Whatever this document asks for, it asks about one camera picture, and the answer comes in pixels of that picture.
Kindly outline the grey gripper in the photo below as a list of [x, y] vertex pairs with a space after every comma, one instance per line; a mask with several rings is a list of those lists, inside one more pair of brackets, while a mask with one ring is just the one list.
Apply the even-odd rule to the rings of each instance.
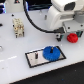
[[76, 33], [80, 37], [84, 32], [84, 23], [62, 22], [61, 24], [55, 25], [53, 30], [56, 32], [56, 39], [58, 41], [61, 41], [66, 33]]

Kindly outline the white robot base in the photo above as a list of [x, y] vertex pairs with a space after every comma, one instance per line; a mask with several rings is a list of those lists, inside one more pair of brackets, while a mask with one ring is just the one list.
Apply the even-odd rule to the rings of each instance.
[[5, 9], [7, 13], [23, 12], [23, 0], [6, 0]]

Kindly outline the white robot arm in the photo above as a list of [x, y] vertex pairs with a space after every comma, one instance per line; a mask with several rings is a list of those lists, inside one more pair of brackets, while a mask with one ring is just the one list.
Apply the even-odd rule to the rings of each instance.
[[81, 37], [84, 32], [84, 0], [51, 0], [46, 24], [60, 41], [64, 33], [75, 33]]

